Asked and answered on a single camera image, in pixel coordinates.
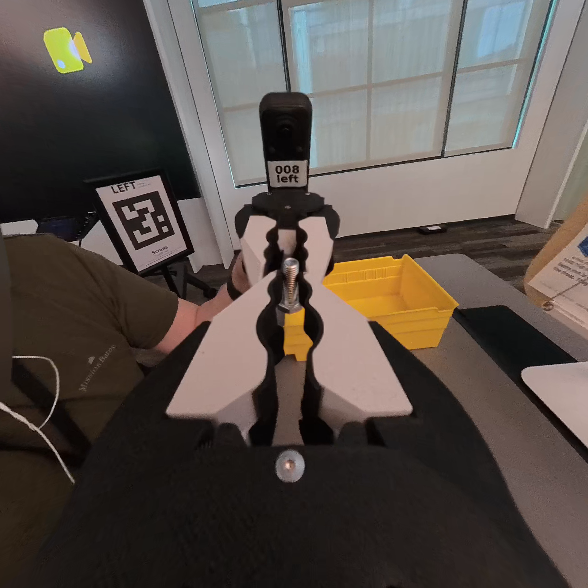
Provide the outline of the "instruction sheet on stand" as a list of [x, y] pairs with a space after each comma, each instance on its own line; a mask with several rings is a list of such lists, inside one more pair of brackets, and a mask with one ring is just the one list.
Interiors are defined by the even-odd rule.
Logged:
[[[562, 226], [554, 233], [554, 235], [550, 238], [547, 244], [542, 248], [540, 253], [533, 259], [532, 263], [530, 264], [524, 278], [524, 289], [527, 297], [530, 301], [535, 304], [535, 306], [539, 307], [541, 310], [542, 308], [538, 302], [538, 296], [530, 293], [528, 286], [526, 286], [526, 282], [533, 277], [533, 275], [552, 257], [558, 253], [563, 246], [569, 243], [570, 239], [577, 235], [577, 233], [587, 225], [587, 196], [584, 197], [584, 200], [577, 206], [577, 208], [573, 211], [573, 213], [569, 216], [569, 218], [562, 224]], [[584, 339], [587, 339], [587, 330], [579, 329], [574, 323], [566, 320], [565, 318], [560, 318], [559, 316], [553, 316], [547, 313], [552, 318], [557, 319], [558, 321], [562, 322], [566, 326], [570, 327], [576, 333], [580, 334]]]

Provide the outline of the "framed black-white marker sign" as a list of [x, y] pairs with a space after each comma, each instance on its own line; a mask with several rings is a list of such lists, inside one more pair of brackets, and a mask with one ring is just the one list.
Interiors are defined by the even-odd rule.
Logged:
[[84, 180], [123, 266], [149, 275], [195, 252], [167, 174], [149, 169]]

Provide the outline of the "yellow plastic bin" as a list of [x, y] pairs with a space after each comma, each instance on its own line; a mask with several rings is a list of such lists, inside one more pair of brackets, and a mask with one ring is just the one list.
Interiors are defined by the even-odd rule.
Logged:
[[437, 347], [458, 307], [408, 255], [335, 263], [323, 285], [409, 350]]

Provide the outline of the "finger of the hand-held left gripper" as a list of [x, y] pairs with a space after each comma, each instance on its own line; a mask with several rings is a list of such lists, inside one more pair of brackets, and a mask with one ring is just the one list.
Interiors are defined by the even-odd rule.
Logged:
[[306, 255], [300, 263], [298, 281], [322, 283], [332, 260], [334, 239], [331, 238], [325, 218], [305, 218], [298, 227], [306, 240], [302, 253]]
[[250, 216], [240, 238], [242, 258], [251, 287], [268, 273], [278, 268], [282, 251], [277, 242], [278, 228], [275, 219], [266, 216]]

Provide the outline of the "person's left hand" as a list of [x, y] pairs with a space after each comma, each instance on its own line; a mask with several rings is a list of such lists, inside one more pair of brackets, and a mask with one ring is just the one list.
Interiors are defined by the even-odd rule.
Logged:
[[240, 298], [251, 288], [251, 283], [246, 273], [243, 252], [239, 252], [232, 265], [231, 275], [226, 283], [226, 290], [232, 301]]

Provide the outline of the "white stand base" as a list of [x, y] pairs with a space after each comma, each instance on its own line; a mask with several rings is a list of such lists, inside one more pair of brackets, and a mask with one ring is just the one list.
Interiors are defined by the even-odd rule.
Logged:
[[587, 447], [587, 362], [526, 367], [523, 383]]

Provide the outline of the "white framed window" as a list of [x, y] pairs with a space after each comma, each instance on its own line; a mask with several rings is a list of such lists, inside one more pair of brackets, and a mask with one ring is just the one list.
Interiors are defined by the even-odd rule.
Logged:
[[259, 103], [312, 103], [313, 175], [514, 147], [553, 1], [191, 1], [233, 183]]

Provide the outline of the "large black screen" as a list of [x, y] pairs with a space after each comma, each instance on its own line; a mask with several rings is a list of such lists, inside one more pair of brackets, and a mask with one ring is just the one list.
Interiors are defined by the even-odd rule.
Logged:
[[87, 180], [200, 197], [142, 1], [1, 1], [1, 222], [92, 210]]

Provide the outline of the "steel hex bolt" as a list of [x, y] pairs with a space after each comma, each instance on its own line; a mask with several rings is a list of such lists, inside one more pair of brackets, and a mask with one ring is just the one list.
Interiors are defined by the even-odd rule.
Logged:
[[286, 317], [303, 310], [299, 298], [298, 277], [300, 264], [294, 257], [286, 257], [282, 262], [282, 296], [276, 309], [277, 323], [284, 327]]

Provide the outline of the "person's left forearm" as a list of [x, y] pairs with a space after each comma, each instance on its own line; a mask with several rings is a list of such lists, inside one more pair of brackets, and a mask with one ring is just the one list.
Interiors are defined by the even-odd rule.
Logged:
[[183, 342], [198, 326], [211, 322], [216, 315], [235, 302], [240, 293], [233, 292], [228, 284], [221, 287], [215, 298], [198, 306], [185, 299], [178, 299], [178, 307], [171, 327], [158, 344], [158, 350], [168, 354]]

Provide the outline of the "olive green shirt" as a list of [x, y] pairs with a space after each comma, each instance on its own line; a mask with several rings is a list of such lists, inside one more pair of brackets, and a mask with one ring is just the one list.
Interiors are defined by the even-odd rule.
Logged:
[[51, 531], [93, 442], [143, 378], [178, 297], [52, 235], [4, 238], [13, 381], [1, 392], [1, 587]]

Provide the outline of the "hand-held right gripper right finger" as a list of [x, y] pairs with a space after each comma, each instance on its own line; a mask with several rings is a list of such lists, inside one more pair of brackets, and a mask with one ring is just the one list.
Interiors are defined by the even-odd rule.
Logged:
[[377, 323], [320, 281], [299, 281], [306, 358], [299, 430], [305, 445], [330, 445], [348, 423], [405, 417], [413, 406], [377, 337], [394, 342]]

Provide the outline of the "black flat mat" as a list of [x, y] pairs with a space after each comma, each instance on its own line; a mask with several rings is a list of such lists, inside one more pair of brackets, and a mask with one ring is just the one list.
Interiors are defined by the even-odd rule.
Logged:
[[521, 390], [528, 367], [577, 363], [547, 336], [507, 306], [457, 309], [453, 318]]

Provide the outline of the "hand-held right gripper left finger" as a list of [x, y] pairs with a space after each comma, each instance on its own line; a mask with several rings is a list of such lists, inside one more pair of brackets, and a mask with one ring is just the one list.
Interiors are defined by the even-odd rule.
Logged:
[[247, 445], [261, 420], [254, 392], [267, 370], [269, 351], [257, 333], [258, 319], [271, 303], [273, 271], [218, 313], [205, 329], [166, 415], [234, 424]]

